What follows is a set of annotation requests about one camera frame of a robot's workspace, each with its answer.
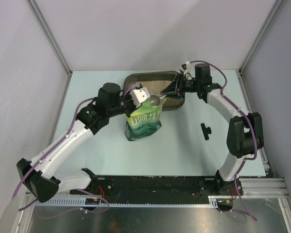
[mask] gray wall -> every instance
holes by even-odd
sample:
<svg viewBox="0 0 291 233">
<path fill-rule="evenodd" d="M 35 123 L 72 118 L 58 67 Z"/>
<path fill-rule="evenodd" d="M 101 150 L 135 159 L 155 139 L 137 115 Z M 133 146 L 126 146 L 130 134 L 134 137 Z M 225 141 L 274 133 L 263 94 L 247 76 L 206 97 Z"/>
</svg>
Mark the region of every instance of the gray wall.
<svg viewBox="0 0 291 233">
<path fill-rule="evenodd" d="M 24 0 L 0 0 L 0 216 L 17 161 L 48 143 L 67 74 Z"/>
<path fill-rule="evenodd" d="M 72 70 L 154 70 L 238 68 L 275 0 L 36 1 Z"/>
<path fill-rule="evenodd" d="M 265 145 L 291 194 L 291 0 L 287 1 L 244 73 L 262 114 Z"/>
</svg>

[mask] purple wire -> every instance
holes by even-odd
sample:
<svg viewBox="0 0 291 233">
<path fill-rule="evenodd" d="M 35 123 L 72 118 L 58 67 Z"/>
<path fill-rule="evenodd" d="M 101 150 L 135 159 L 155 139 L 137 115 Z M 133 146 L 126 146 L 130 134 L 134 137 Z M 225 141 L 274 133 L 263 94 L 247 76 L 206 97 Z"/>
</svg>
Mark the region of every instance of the purple wire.
<svg viewBox="0 0 291 233">
<path fill-rule="evenodd" d="M 253 139 L 253 144 L 254 144 L 254 156 L 253 158 L 245 158 L 245 160 L 255 160 L 257 158 L 257 155 L 258 155 L 258 147 L 257 147 L 257 140 L 256 140 L 256 136 L 254 134 L 254 130 L 253 130 L 253 126 L 249 120 L 249 118 L 247 117 L 247 115 L 240 109 L 240 107 L 237 106 L 237 104 L 235 104 L 231 99 L 229 99 L 227 96 L 225 96 L 223 94 L 223 90 L 224 88 L 226 87 L 227 85 L 227 77 L 226 75 L 222 72 L 222 70 L 220 70 L 218 67 L 216 67 L 215 65 L 209 63 L 209 62 L 205 62 L 205 61 L 202 61 L 202 60 L 194 60 L 194 61 L 191 61 L 190 63 L 205 63 L 205 64 L 208 64 L 209 66 L 215 68 L 216 70 L 218 70 L 224 77 L 224 80 L 225 80 L 225 83 L 222 87 L 222 89 L 220 90 L 220 94 L 221 96 L 227 101 L 229 102 L 244 118 L 245 120 L 247 121 L 248 123 L 248 126 L 249 126 L 249 129 L 250 129 L 250 133 L 251 133 L 251 136 L 252 136 L 252 139 Z"/>
<path fill-rule="evenodd" d="M 234 176 L 234 185 L 235 185 L 235 189 L 236 189 L 236 192 L 237 192 L 237 195 L 239 197 L 239 200 L 241 201 L 243 207 L 245 208 L 245 210 L 247 211 L 248 215 L 256 222 L 257 219 L 256 217 L 253 216 L 253 214 L 251 213 L 251 211 L 247 208 L 247 206 L 245 205 L 244 203 L 244 200 L 243 198 L 241 197 L 241 194 L 239 193 L 239 190 L 237 188 L 237 173 L 235 174 Z"/>
<path fill-rule="evenodd" d="M 72 122 L 71 122 L 71 125 L 70 125 L 70 128 L 68 129 L 67 131 L 67 134 L 70 134 L 71 131 L 72 131 L 72 128 L 74 126 L 74 122 L 76 121 L 76 117 L 77 117 L 77 114 L 78 114 L 78 111 L 79 111 L 79 108 L 82 104 L 84 104 L 85 102 L 88 102 L 90 100 L 93 100 L 94 98 L 89 98 L 89 99 L 86 99 L 86 100 L 83 100 L 81 103 L 78 104 L 77 108 L 76 108 L 76 111 L 74 112 L 74 116 L 73 116 L 73 119 L 72 119 Z M 25 180 L 27 179 L 27 177 L 30 175 L 30 173 L 40 164 L 39 161 L 41 160 L 44 160 L 49 154 L 51 154 L 63 141 L 66 140 L 66 137 L 63 136 L 51 149 L 49 149 L 48 152 L 46 152 L 29 170 L 28 172 L 23 176 L 23 178 L 20 180 L 20 182 L 18 183 L 14 193 L 13 193 L 13 196 L 12 196 L 12 199 L 17 195 L 21 185 L 25 182 Z M 19 211 L 22 211 L 22 210 L 25 210 L 27 209 L 29 206 L 31 206 L 32 204 L 34 203 L 34 201 L 32 201 L 31 203 L 29 203 L 28 205 L 26 205 L 25 207 L 22 207 L 19 209 Z"/>
<path fill-rule="evenodd" d="M 25 205 L 24 207 L 20 208 L 18 211 L 23 211 L 26 210 L 28 207 L 32 206 L 33 204 L 36 203 L 38 199 L 34 199 L 32 202 L 30 202 L 28 205 Z"/>
<path fill-rule="evenodd" d="M 128 92 L 130 92 L 132 89 L 136 88 L 136 87 L 139 87 L 140 86 L 140 83 L 136 83 L 136 84 L 133 84 L 131 86 L 129 86 L 129 88 L 127 88 L 127 90 L 125 91 L 124 95 L 126 95 Z"/>
<path fill-rule="evenodd" d="M 92 213 L 92 214 L 99 214 L 99 213 L 103 213 L 103 212 L 105 212 L 105 211 L 107 211 L 107 210 L 109 209 L 110 204 L 109 204 L 108 201 L 107 201 L 106 199 L 104 199 L 103 197 L 100 197 L 100 196 L 97 196 L 97 195 L 95 195 L 95 194 L 89 193 L 89 192 L 87 192 L 87 191 L 85 191 L 85 190 L 82 190 L 82 189 L 77 189 L 77 190 L 80 191 L 80 192 L 83 192 L 83 193 L 85 193 L 85 194 L 87 194 L 87 195 L 90 195 L 90 196 L 93 196 L 93 197 L 95 197 L 95 198 L 98 198 L 98 199 L 103 200 L 103 201 L 107 204 L 107 207 L 106 207 L 105 209 L 101 210 L 101 211 L 86 210 L 86 209 L 81 209 L 80 207 L 77 207 L 77 208 L 72 208 L 72 209 L 66 210 L 66 211 L 64 211 L 64 212 L 61 212 L 60 214 L 57 214 L 57 215 L 54 215 L 54 216 L 50 216 L 50 217 L 44 217 L 44 216 L 41 216 L 41 215 L 39 215 L 38 213 L 36 213 L 37 216 L 38 216 L 39 218 L 42 218 L 42 219 L 54 219 L 54 218 L 60 217 L 60 216 L 62 216 L 62 215 L 64 215 L 64 214 L 67 214 L 67 213 L 72 212 L 72 211 L 75 211 L 75 210 L 83 210 L 83 211 L 85 211 L 85 212 L 89 212 L 89 213 Z"/>
</svg>

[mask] purple cable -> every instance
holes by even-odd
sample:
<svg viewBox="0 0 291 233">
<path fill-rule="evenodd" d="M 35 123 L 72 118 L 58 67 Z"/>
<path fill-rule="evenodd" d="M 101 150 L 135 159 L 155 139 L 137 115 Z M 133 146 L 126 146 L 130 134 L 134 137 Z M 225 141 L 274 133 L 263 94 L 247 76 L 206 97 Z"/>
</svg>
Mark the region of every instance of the purple cable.
<svg viewBox="0 0 291 233">
<path fill-rule="evenodd" d="M 235 185 L 235 189 L 236 189 L 236 192 L 237 192 L 237 195 L 239 197 L 239 200 L 241 201 L 243 207 L 245 208 L 245 210 L 247 211 L 248 215 L 255 221 L 257 222 L 258 220 L 256 219 L 256 217 L 253 216 L 253 214 L 250 212 L 250 210 L 247 208 L 247 206 L 245 205 L 244 203 L 244 200 L 243 198 L 241 197 L 241 194 L 239 193 L 239 190 L 237 188 L 237 173 L 235 174 L 234 176 L 234 185 Z"/>
<path fill-rule="evenodd" d="M 68 129 L 67 131 L 67 134 L 70 134 L 71 131 L 72 131 L 72 128 L 74 126 L 74 122 L 76 121 L 76 117 L 77 117 L 77 114 L 78 114 L 78 111 L 79 111 L 79 108 L 82 104 L 84 104 L 85 102 L 88 102 L 90 100 L 93 100 L 94 98 L 90 98 L 90 99 L 86 99 L 86 100 L 83 100 L 81 103 L 78 104 L 77 108 L 76 108 L 76 111 L 74 112 L 74 116 L 73 116 L 73 119 L 72 119 L 72 122 L 71 122 L 71 125 L 70 125 L 70 128 Z M 48 152 L 46 152 L 40 159 L 39 161 L 41 160 L 44 160 L 50 153 L 52 153 L 63 141 L 65 141 L 66 137 L 62 137 L 51 149 L 49 149 Z M 20 182 L 18 183 L 14 193 L 13 193 L 13 196 L 12 198 L 14 198 L 21 185 L 25 182 L 25 180 L 27 179 L 27 177 L 30 175 L 30 173 L 39 165 L 39 161 L 37 161 L 29 170 L 28 172 L 23 176 L 23 178 L 20 180 Z M 35 203 L 36 200 L 32 201 L 31 203 L 29 203 L 28 205 L 26 205 L 25 207 L 22 207 L 20 208 L 18 211 L 22 211 L 22 210 L 25 210 L 27 209 L 29 206 L 31 206 L 33 203 Z"/>
<path fill-rule="evenodd" d="M 89 192 L 87 192 L 87 191 L 85 191 L 85 190 L 82 190 L 82 189 L 77 189 L 77 190 L 80 191 L 80 192 L 83 192 L 83 193 L 85 193 L 85 194 L 87 194 L 87 195 L 90 195 L 90 196 L 93 196 L 93 197 L 95 197 L 95 198 L 98 198 L 98 199 L 103 200 L 103 201 L 107 204 L 107 207 L 106 207 L 105 209 L 101 210 L 101 211 L 86 210 L 86 209 L 81 209 L 80 207 L 77 207 L 77 208 L 72 208 L 72 209 L 66 210 L 66 211 L 64 211 L 64 212 L 61 212 L 60 214 L 57 214 L 57 215 L 54 215 L 54 216 L 50 216 L 50 217 L 43 217 L 43 216 L 39 215 L 38 213 L 36 213 L 37 216 L 38 216 L 39 218 L 42 218 L 42 219 L 53 219 L 53 218 L 57 218 L 57 217 L 59 217 L 59 216 L 62 216 L 62 215 L 64 215 L 64 214 L 66 214 L 66 213 L 69 213 L 69 212 L 72 212 L 72 211 L 75 211 L 75 210 L 83 210 L 83 211 L 85 211 L 86 213 L 87 213 L 87 212 L 90 212 L 90 213 L 92 213 L 92 214 L 99 214 L 99 213 L 103 213 L 103 212 L 105 212 L 105 211 L 107 211 L 107 210 L 109 209 L 110 204 L 109 204 L 108 201 L 105 200 L 103 197 L 100 197 L 100 196 L 97 196 L 97 195 L 95 195 L 95 194 L 89 193 Z"/>
<path fill-rule="evenodd" d="M 229 99 L 227 96 L 225 96 L 223 94 L 223 90 L 224 88 L 226 87 L 227 85 L 227 77 L 226 75 L 222 72 L 222 70 L 220 70 L 218 67 L 216 67 L 215 65 L 209 63 L 209 62 L 205 62 L 205 61 L 202 61 L 202 60 L 194 60 L 194 61 L 191 61 L 190 63 L 205 63 L 205 64 L 208 64 L 209 66 L 215 68 L 216 70 L 218 70 L 224 77 L 224 80 L 225 80 L 225 83 L 222 87 L 222 89 L 220 90 L 220 94 L 221 96 L 229 103 L 231 104 L 244 118 L 245 120 L 247 121 L 248 123 L 248 126 L 249 126 L 249 129 L 250 129 L 250 133 L 251 133 L 251 136 L 252 136 L 252 139 L 253 139 L 253 144 L 254 144 L 254 156 L 253 158 L 245 158 L 245 160 L 255 160 L 257 158 L 257 155 L 258 155 L 258 147 L 257 147 L 257 140 L 256 140 L 256 136 L 254 134 L 254 130 L 253 130 L 253 126 L 249 120 L 249 118 L 247 117 L 247 115 L 240 109 L 240 107 L 237 106 L 237 104 L 235 104 L 231 99 Z"/>
<path fill-rule="evenodd" d="M 136 84 L 133 84 L 131 86 L 129 86 L 129 88 L 127 88 L 127 90 L 125 91 L 124 95 L 126 95 L 128 92 L 130 92 L 132 89 L 136 88 L 136 87 L 139 87 L 140 86 L 140 83 L 136 83 Z"/>
</svg>

